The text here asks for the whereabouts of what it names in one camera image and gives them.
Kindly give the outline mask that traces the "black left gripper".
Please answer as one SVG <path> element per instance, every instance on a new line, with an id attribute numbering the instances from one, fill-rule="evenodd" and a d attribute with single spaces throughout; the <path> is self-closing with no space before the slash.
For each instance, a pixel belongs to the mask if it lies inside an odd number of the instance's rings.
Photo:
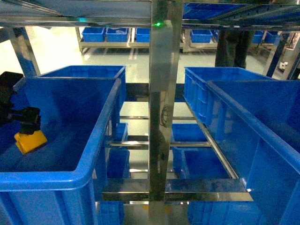
<path id="1" fill-rule="evenodd" d="M 23 74 L 5 71 L 0 75 L 0 125 L 3 126 L 14 120 L 19 121 L 20 133 L 33 135 L 40 130 L 40 109 L 26 107 L 20 110 L 14 109 L 11 98 L 16 94 L 15 85 L 23 79 Z"/>

